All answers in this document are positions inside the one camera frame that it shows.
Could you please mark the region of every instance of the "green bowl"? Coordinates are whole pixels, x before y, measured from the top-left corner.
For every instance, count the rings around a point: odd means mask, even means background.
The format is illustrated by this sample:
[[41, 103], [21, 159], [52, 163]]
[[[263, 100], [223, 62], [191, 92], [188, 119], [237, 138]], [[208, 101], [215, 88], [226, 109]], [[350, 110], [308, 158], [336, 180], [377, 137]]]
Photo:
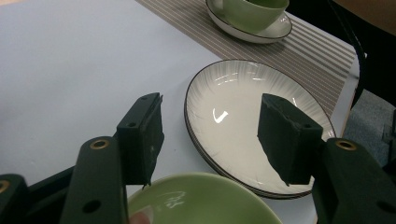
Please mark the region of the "green bowl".
[[128, 200], [129, 216], [151, 224], [281, 223], [257, 195], [236, 182], [206, 173], [172, 175]]

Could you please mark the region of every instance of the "white saucer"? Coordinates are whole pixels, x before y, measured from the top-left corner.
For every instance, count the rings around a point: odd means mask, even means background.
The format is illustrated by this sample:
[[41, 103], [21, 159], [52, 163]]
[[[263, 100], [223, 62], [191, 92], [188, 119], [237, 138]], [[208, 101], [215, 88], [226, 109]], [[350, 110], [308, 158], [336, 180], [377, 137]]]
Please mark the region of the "white saucer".
[[234, 28], [227, 22], [222, 10], [222, 0], [206, 0], [206, 5], [210, 18], [220, 29], [229, 35], [233, 35], [247, 42], [257, 44], [275, 43], [291, 32], [291, 20], [286, 13], [282, 13], [282, 15], [265, 30], [257, 34], [250, 34]]
[[191, 81], [184, 111], [190, 137], [212, 168], [256, 194], [302, 197], [310, 192], [313, 179], [309, 185], [287, 186], [257, 137], [263, 93], [298, 106], [323, 127], [323, 140], [334, 137], [329, 118], [306, 89], [272, 67], [239, 60], [210, 64]]

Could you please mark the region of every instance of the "white table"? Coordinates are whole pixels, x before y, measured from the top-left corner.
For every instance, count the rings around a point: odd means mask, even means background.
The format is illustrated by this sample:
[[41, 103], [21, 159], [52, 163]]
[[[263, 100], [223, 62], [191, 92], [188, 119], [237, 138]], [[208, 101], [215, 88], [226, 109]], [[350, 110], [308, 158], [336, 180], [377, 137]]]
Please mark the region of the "white table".
[[[219, 60], [134, 0], [1, 6], [0, 174], [23, 175], [32, 185], [73, 166], [85, 141], [112, 135], [134, 101], [155, 91], [163, 94], [165, 140], [153, 180], [215, 173], [188, 136], [183, 103], [192, 77]], [[333, 112], [337, 133], [356, 82], [348, 79]], [[284, 223], [315, 220], [310, 195], [264, 200]]]

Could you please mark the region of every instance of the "table runner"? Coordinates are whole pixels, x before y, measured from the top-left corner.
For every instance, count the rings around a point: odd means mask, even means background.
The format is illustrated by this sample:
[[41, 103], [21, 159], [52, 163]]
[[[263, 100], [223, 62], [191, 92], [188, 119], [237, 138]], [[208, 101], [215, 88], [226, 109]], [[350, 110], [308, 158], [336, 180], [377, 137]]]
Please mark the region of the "table runner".
[[136, 0], [221, 59], [265, 63], [306, 88], [330, 116], [337, 103], [354, 49], [290, 15], [292, 31], [274, 44], [252, 44], [226, 34], [210, 19], [205, 0]]

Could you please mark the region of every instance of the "screw hole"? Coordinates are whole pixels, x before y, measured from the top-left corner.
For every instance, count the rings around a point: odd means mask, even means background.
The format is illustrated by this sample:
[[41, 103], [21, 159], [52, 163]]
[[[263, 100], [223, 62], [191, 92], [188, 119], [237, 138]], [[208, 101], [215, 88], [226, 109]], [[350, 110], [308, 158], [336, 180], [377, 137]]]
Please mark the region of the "screw hole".
[[101, 203], [99, 201], [93, 200], [88, 203], [85, 203], [84, 207], [82, 208], [82, 211], [87, 214], [93, 213], [96, 210], [98, 210], [100, 208], [100, 206], [101, 206]]
[[385, 212], [396, 214], [396, 208], [390, 203], [378, 202], [376, 205]]
[[9, 182], [6, 180], [0, 180], [0, 193], [6, 191], [8, 189]]
[[134, 126], [136, 126], [136, 123], [132, 122], [132, 123], [127, 124], [126, 126], [133, 128]]

